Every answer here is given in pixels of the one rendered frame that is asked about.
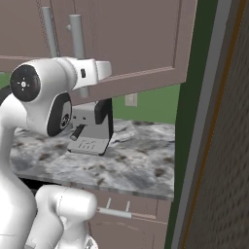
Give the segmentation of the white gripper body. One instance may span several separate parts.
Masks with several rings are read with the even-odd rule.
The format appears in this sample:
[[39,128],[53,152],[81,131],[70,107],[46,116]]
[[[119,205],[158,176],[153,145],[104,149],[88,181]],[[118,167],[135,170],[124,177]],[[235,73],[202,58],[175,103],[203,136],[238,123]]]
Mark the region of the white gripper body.
[[97,78],[102,81],[112,75],[112,65],[109,61],[96,61]]

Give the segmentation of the silver black coffee machine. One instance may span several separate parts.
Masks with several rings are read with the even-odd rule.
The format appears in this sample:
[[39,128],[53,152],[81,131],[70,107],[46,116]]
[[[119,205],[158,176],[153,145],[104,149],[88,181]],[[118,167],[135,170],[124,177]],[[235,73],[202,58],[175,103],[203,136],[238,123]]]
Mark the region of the silver black coffee machine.
[[103,156],[114,133],[112,99],[73,107],[70,153]]

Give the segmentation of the mauve cabinet door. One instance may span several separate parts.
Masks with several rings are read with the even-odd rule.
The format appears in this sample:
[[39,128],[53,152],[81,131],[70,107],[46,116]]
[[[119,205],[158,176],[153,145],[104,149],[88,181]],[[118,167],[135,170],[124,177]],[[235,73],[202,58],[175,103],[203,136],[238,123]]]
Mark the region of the mauve cabinet door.
[[50,57],[43,7],[52,0],[0,0],[0,72],[27,60]]
[[184,83],[197,0],[50,0],[59,51],[72,55],[69,16],[82,17],[85,56],[112,63],[112,76],[75,104]]

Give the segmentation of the mauve drawer front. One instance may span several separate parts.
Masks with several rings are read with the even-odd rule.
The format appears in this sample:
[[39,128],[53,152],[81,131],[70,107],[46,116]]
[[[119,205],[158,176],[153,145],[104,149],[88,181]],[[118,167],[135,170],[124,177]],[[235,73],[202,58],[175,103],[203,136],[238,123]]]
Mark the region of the mauve drawer front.
[[110,197],[111,208],[125,210],[130,201],[132,218],[120,218],[98,211],[89,220],[89,232],[99,249],[164,249],[171,207],[170,200],[116,194],[98,190],[98,207],[105,207]]

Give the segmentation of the white wall outlet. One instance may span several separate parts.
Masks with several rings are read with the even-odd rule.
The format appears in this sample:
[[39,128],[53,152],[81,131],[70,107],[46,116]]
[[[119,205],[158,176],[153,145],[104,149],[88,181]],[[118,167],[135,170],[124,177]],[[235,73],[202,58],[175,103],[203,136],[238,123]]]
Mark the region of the white wall outlet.
[[131,94],[126,95],[124,97],[124,103],[126,106],[136,107],[137,106],[137,94],[131,93]]

